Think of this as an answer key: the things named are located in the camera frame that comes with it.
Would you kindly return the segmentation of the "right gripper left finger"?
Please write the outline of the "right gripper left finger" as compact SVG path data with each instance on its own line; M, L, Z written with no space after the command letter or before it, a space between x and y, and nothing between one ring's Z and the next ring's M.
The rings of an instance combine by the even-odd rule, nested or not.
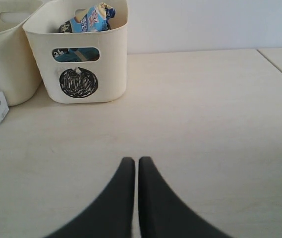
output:
M115 174L74 219L47 235L49 238L130 238L135 194L135 161L122 158Z

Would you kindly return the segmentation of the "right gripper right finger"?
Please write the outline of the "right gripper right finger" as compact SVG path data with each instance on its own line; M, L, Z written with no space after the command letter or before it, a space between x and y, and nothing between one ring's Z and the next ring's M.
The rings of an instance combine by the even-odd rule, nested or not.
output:
M151 157L139 159L138 214L143 238L228 238L170 188Z

